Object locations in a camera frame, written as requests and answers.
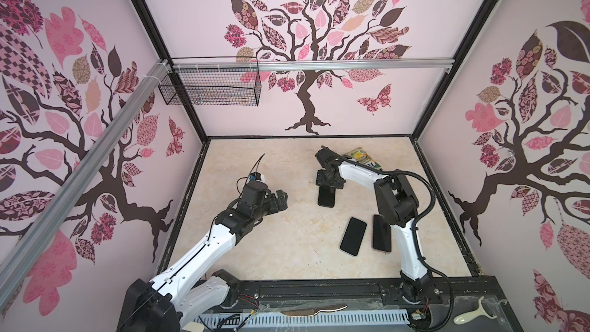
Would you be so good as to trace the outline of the black phone case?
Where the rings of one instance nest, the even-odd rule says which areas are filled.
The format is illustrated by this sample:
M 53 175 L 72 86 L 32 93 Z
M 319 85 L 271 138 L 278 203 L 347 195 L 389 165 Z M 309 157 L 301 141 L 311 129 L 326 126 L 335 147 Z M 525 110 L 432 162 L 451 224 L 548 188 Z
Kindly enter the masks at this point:
M 321 207 L 333 208 L 335 206 L 336 189 L 330 186 L 321 185 L 319 187 L 317 203 Z

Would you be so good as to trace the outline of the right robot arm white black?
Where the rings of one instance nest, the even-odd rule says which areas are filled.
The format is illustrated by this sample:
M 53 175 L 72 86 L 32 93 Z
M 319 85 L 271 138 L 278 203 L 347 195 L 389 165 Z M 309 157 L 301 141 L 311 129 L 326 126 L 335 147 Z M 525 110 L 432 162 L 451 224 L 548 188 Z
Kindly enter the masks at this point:
M 392 172 L 362 164 L 322 147 L 316 155 L 321 166 L 316 176 L 319 187 L 318 205 L 333 208 L 336 192 L 348 181 L 356 182 L 374 191 L 378 216 L 388 227 L 391 238 L 396 238 L 401 255 L 400 292 L 409 304 L 418 304 L 426 298 L 433 283 L 433 269 L 426 265 L 417 233 L 417 222 L 428 215 L 436 203 L 432 187 L 423 177 L 408 171 Z M 419 213 L 419 200 L 408 178 L 421 181 L 430 192 L 430 203 Z

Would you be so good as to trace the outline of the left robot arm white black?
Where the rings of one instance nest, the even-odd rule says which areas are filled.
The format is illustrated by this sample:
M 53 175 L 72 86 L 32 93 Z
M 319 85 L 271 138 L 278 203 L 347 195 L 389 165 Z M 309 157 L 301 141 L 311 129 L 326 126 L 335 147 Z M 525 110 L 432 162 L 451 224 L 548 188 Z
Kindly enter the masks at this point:
M 136 280 L 126 291 L 117 331 L 181 331 L 202 313 L 223 304 L 233 284 L 220 272 L 199 284 L 223 255 L 267 215 L 288 208 L 288 194 L 272 192 L 258 180 L 215 216 L 209 231 L 192 249 L 150 281 Z

